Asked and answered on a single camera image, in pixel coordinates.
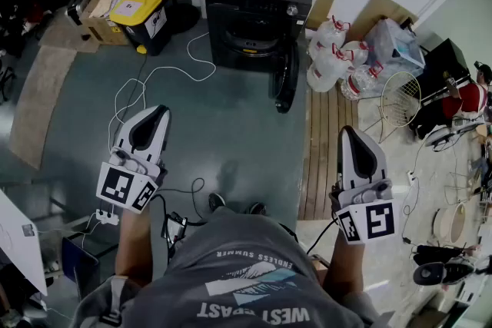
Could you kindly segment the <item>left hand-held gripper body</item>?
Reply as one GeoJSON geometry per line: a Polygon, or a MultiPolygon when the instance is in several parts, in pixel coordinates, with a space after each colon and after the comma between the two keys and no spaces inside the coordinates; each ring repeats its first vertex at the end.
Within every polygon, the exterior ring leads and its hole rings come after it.
{"type": "Polygon", "coordinates": [[[96,196],[133,213],[141,213],[162,185],[167,171],[160,155],[111,149],[101,164],[96,196]]]}

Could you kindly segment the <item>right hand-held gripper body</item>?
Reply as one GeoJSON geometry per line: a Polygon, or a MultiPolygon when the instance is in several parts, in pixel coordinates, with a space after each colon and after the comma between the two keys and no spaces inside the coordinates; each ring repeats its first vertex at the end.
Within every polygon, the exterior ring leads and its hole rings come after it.
{"type": "Polygon", "coordinates": [[[390,180],[330,194],[332,210],[348,244],[367,244],[397,233],[397,201],[390,180]]]}

